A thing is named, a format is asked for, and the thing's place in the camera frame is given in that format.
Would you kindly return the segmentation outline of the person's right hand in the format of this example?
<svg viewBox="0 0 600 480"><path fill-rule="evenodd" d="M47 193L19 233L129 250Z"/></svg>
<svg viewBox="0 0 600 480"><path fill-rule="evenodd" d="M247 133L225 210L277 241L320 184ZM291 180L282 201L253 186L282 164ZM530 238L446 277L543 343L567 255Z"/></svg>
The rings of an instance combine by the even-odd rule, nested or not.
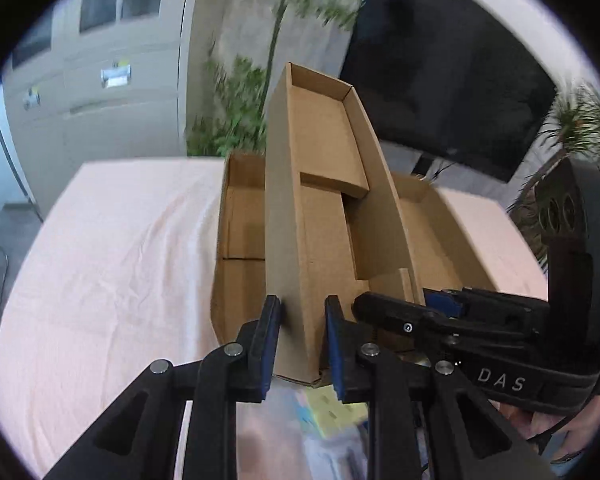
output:
<svg viewBox="0 0 600 480"><path fill-rule="evenodd" d="M492 404L525 439L550 430L562 420L562 416L527 413L520 408L495 401L492 401ZM555 434L564 434L565 437L552 460L562 460L567 456L579 454L591 443L599 429L600 396L596 396L574 419L555 431Z"/></svg>

